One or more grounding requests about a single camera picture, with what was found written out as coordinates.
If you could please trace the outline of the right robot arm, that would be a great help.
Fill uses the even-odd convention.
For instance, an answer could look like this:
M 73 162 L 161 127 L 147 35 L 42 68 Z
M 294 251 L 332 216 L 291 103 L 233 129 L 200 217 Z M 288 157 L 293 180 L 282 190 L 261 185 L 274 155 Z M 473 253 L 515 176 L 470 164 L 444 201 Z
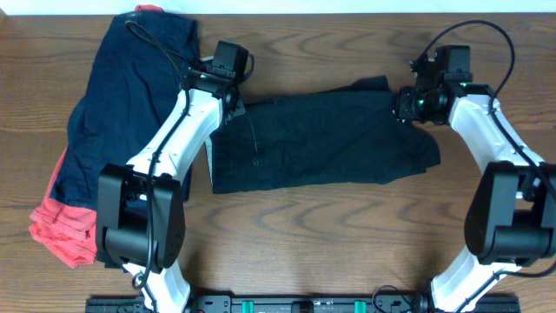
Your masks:
M 469 47 L 441 46 L 434 57 L 418 57 L 411 70 L 416 84 L 400 90 L 394 115 L 403 123 L 449 126 L 481 173 L 464 222 L 464 249 L 414 298 L 412 310 L 503 310 L 512 302 L 482 297 L 555 253 L 555 167 L 512 129 L 494 90 L 473 82 Z

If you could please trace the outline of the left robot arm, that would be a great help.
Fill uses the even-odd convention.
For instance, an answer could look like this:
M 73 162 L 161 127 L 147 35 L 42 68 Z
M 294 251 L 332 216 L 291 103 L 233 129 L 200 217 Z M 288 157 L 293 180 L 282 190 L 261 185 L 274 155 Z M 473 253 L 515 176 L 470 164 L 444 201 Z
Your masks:
M 152 139 L 98 179 L 96 247 L 131 274 L 148 312 L 185 311 L 191 288 L 178 263 L 185 234 L 182 184 L 201 147 L 236 108 L 254 68 L 241 45 L 220 41 L 190 67 Z

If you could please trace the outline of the black shorts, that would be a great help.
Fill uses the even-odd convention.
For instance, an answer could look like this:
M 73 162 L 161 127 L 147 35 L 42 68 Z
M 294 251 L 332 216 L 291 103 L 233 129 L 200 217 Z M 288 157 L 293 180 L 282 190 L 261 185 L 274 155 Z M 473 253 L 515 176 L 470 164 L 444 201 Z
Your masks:
M 395 101 L 380 76 L 248 103 L 210 137 L 212 191 L 386 184 L 440 164 L 434 138 L 395 119 Z

